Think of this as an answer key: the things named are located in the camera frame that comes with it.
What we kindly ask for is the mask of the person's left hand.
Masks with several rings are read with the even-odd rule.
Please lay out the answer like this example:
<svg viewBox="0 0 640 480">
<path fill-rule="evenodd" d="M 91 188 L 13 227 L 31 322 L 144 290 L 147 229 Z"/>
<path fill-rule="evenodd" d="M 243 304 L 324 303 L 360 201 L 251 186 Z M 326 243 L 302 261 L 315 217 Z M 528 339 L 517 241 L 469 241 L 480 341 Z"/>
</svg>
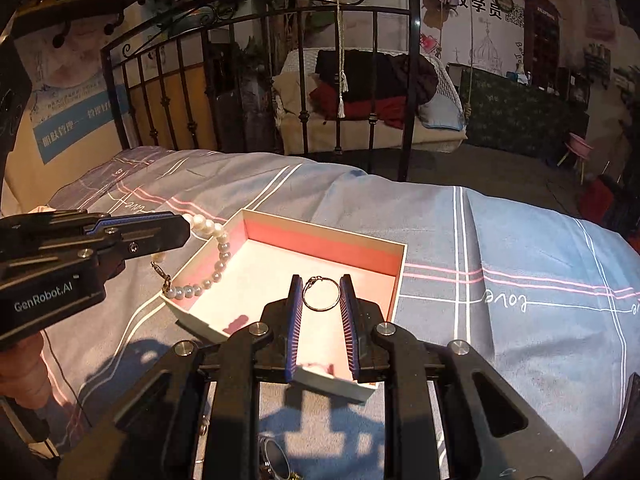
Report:
<svg viewBox="0 0 640 480">
<path fill-rule="evenodd" d="M 43 336 L 38 333 L 1 351 L 0 392 L 29 410 L 43 408 L 52 392 L 42 349 Z"/>
</svg>

